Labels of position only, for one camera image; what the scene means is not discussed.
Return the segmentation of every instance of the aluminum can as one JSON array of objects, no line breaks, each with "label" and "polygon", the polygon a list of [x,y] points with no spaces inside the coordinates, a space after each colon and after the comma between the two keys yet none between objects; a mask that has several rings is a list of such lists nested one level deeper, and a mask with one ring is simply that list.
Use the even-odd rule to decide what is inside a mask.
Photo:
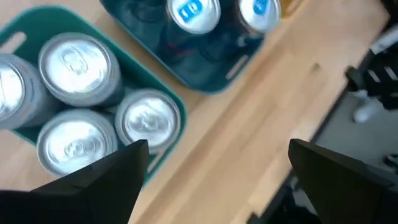
[{"label": "aluminum can", "polygon": [[124,145],[146,139],[149,153],[157,154],[175,142],[181,128],[181,115],[165,93],[141,89],[130,93],[119,105],[115,127]]},{"label": "aluminum can", "polygon": [[55,175],[68,175],[118,149],[111,120],[89,109],[58,114],[46,123],[37,140],[41,165]]},{"label": "aluminum can", "polygon": [[134,0],[131,12],[141,22],[159,22],[165,17],[166,0]]},{"label": "aluminum can", "polygon": [[160,34],[157,55],[165,62],[179,62],[191,54],[218,24],[218,0],[167,0],[167,24]]},{"label": "aluminum can", "polygon": [[37,68],[16,55],[0,54],[0,129],[40,125],[60,105]]},{"label": "aluminum can", "polygon": [[229,60],[245,47],[260,44],[264,34],[278,25],[280,15],[279,0],[235,0],[223,11],[200,53],[210,62]]},{"label": "aluminum can", "polygon": [[79,33],[51,38],[39,54],[46,87],[68,105],[111,106],[123,98],[121,72],[112,51]]}]

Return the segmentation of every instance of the drink can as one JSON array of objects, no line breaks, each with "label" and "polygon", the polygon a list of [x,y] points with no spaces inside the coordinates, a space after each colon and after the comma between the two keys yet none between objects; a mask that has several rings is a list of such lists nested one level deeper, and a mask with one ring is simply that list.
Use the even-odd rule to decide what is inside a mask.
[{"label": "drink can", "polygon": [[169,148],[178,136],[180,125],[180,111],[175,102],[154,89],[130,93],[119,105],[115,119],[116,132],[124,145],[146,139],[150,154]]},{"label": "drink can", "polygon": [[116,151],[118,138],[109,118],[89,109],[74,109],[43,126],[36,148],[47,171],[68,175]]},{"label": "drink can", "polygon": [[131,11],[141,22],[159,22],[165,16],[165,0],[134,0]]},{"label": "drink can", "polygon": [[0,54],[0,129],[40,125],[59,106],[37,68],[16,55]]},{"label": "drink can", "polygon": [[278,25],[280,10],[279,0],[235,0],[200,53],[210,62],[229,60],[244,47],[260,43]]},{"label": "drink can", "polygon": [[167,0],[167,24],[160,35],[158,55],[166,62],[178,62],[200,45],[217,25],[218,0]]},{"label": "drink can", "polygon": [[39,54],[46,87],[72,106],[111,106],[123,98],[121,72],[112,51],[79,33],[51,38]]}]

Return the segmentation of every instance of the can lid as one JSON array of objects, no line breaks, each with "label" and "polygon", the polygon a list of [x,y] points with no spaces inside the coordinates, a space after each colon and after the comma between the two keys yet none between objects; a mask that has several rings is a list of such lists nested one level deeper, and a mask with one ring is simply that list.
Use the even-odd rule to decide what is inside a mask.
[{"label": "can lid", "polygon": [[191,34],[212,31],[221,15],[218,0],[167,0],[167,9],[178,26]]},{"label": "can lid", "polygon": [[0,59],[0,121],[19,109],[24,94],[24,82],[17,68]]},{"label": "can lid", "polygon": [[75,172],[113,151],[109,148],[109,133],[83,116],[68,117],[70,112],[74,111],[67,111],[47,123],[37,143],[40,163],[57,175]]},{"label": "can lid", "polygon": [[58,94],[94,94],[111,72],[107,51],[84,34],[55,36],[45,44],[39,57],[44,82]]},{"label": "can lid", "polygon": [[116,120],[121,122],[124,144],[146,139],[150,152],[154,153],[169,147],[177,138],[180,112],[166,94],[158,90],[138,90],[123,100],[122,105]]},{"label": "can lid", "polygon": [[243,20],[256,32],[269,32],[280,21],[279,0],[239,0],[238,3]]}]

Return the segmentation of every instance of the teal plastic tray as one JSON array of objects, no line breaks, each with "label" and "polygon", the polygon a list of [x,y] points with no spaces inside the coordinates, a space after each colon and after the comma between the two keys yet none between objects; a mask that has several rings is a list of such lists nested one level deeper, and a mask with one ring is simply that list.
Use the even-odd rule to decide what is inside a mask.
[{"label": "teal plastic tray", "polygon": [[[173,148],[183,134],[187,122],[187,114],[183,101],[135,58],[131,57],[115,42],[107,38],[101,31],[67,8],[61,6],[39,6],[26,10],[0,31],[0,45],[4,45],[14,34],[19,32],[25,33],[26,40],[14,51],[14,54],[36,66],[40,49],[54,35],[63,32],[80,32],[90,35],[105,43],[113,51],[120,64],[125,85],[133,83],[134,88],[156,88],[168,94],[176,102],[181,112],[181,130],[175,144],[168,148],[160,159],[156,158],[156,165],[146,174],[145,182],[147,183],[173,151]],[[13,132],[31,144],[36,144],[40,129],[41,127],[20,128],[13,130]],[[155,156],[151,156],[148,165],[154,159]]]}]

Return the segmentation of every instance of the wooden countertop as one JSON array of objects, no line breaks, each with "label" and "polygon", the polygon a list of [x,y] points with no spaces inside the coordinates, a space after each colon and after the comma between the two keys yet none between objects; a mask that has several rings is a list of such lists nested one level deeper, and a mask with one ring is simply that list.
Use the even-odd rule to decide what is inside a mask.
[{"label": "wooden countertop", "polygon": [[[284,21],[224,93],[203,96],[167,73],[97,0],[0,2],[0,24],[28,7],[63,4],[95,24],[168,83],[186,103],[187,130],[142,190],[130,223],[245,223],[261,214],[289,173],[290,138],[310,139],[387,13],[378,0],[307,0]],[[0,132],[0,188],[30,190],[54,179],[35,150]]]}]

